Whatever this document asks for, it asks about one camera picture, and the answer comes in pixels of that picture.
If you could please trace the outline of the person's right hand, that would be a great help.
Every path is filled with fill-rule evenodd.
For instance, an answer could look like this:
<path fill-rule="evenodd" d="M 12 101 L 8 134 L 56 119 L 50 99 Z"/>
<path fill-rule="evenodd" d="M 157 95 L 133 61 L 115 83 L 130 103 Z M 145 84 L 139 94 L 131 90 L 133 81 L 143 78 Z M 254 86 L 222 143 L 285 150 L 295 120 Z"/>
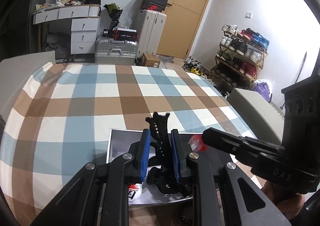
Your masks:
<path fill-rule="evenodd" d="M 262 192 L 276 205 L 287 217 L 295 217 L 302 209 L 305 196 L 292 193 L 284 187 L 266 181 L 261 188 Z"/>

